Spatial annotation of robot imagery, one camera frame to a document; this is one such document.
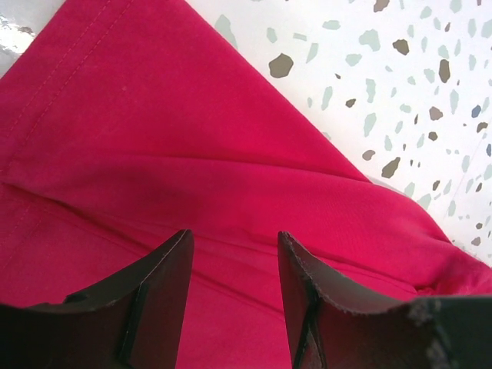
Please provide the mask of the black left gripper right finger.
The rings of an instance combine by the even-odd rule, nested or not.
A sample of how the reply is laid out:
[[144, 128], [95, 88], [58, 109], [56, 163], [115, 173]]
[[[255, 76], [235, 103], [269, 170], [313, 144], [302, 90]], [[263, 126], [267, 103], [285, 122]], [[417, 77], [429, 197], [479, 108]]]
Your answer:
[[402, 301], [326, 265], [287, 232], [278, 268], [293, 368], [489, 368], [491, 299]]

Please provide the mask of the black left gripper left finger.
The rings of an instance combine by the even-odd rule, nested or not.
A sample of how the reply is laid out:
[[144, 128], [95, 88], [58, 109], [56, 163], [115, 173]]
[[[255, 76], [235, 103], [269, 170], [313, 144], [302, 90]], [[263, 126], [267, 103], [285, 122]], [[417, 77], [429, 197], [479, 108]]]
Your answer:
[[173, 368], [194, 239], [182, 230], [60, 304], [1, 306], [3, 368]]

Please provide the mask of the magenta t shirt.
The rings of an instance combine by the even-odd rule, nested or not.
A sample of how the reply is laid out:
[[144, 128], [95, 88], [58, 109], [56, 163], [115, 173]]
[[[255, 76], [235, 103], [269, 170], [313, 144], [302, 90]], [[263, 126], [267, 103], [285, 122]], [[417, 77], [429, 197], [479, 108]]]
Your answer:
[[1, 80], [1, 306], [60, 304], [191, 231], [173, 368], [293, 368], [278, 235], [390, 298], [491, 270], [373, 184], [183, 1], [67, 1]]

